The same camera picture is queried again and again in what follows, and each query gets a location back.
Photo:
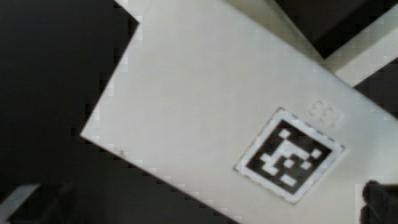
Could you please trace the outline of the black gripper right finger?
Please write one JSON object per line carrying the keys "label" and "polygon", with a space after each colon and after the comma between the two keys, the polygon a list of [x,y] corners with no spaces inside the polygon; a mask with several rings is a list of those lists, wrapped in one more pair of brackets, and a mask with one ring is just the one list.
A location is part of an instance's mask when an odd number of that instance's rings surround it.
{"label": "black gripper right finger", "polygon": [[369,180],[362,188],[360,224],[398,224],[398,184]]}

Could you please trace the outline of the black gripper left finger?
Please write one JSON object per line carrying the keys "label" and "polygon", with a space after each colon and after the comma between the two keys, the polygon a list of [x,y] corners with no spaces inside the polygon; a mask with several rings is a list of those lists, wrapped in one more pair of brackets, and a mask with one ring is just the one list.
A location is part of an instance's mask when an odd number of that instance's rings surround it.
{"label": "black gripper left finger", "polygon": [[0,224],[69,224],[76,206],[73,185],[0,185]]}

